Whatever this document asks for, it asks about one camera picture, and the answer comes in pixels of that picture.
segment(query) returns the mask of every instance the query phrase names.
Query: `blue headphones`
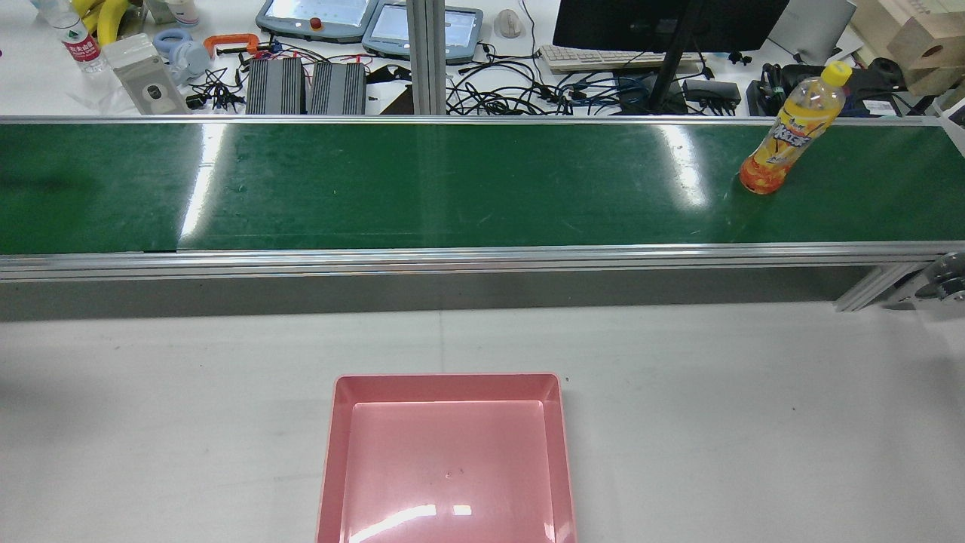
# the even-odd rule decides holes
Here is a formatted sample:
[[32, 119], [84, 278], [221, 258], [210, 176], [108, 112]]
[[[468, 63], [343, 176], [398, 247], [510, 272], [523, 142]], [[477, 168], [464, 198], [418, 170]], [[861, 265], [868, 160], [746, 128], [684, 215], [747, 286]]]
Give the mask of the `blue headphones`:
[[171, 76], [178, 85], [197, 77], [211, 66], [211, 57], [200, 42], [182, 28], [171, 28], [154, 36], [154, 48], [171, 63]]

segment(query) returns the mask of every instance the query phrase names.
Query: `white keyboard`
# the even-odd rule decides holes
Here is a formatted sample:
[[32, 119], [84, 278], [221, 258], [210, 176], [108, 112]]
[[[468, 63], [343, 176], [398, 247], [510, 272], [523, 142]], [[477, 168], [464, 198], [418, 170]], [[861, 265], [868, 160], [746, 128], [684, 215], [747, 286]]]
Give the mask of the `white keyboard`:
[[[630, 68], [660, 68], [663, 53], [635, 53], [633, 51], [594, 51], [543, 45], [542, 59], [552, 71], [608, 71]], [[700, 62], [698, 53], [683, 53], [680, 62]]]

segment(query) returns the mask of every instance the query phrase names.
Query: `metal pole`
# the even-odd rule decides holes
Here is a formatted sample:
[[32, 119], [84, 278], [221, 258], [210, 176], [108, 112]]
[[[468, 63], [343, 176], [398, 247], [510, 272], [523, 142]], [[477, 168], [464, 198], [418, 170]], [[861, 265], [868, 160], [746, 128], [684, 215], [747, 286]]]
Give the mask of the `metal pole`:
[[416, 115], [446, 114], [446, 2], [408, 0]]
[[683, 16], [676, 24], [674, 37], [664, 56], [663, 65], [660, 66], [660, 74], [657, 75], [653, 90], [650, 91], [647, 109], [653, 114], [663, 111], [667, 92], [670, 91], [670, 86], [676, 77], [676, 69], [680, 67], [680, 57], [694, 40], [694, 29], [697, 28], [705, 2], [706, 0], [687, 0], [683, 8]]

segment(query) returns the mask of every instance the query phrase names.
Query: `pink plastic tray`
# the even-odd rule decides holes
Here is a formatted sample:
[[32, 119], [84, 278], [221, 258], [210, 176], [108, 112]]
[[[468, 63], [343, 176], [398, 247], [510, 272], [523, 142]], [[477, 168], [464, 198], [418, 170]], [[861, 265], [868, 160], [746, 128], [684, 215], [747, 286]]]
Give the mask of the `pink plastic tray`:
[[342, 377], [319, 543], [575, 543], [555, 375]]

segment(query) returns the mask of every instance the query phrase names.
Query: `computer mouse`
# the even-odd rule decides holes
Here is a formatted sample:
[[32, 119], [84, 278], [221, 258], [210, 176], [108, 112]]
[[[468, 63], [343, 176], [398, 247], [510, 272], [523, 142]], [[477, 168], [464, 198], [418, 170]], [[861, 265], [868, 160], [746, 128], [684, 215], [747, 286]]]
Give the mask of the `computer mouse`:
[[518, 38], [523, 33], [523, 23], [513, 10], [502, 10], [496, 15], [496, 32], [503, 38]]

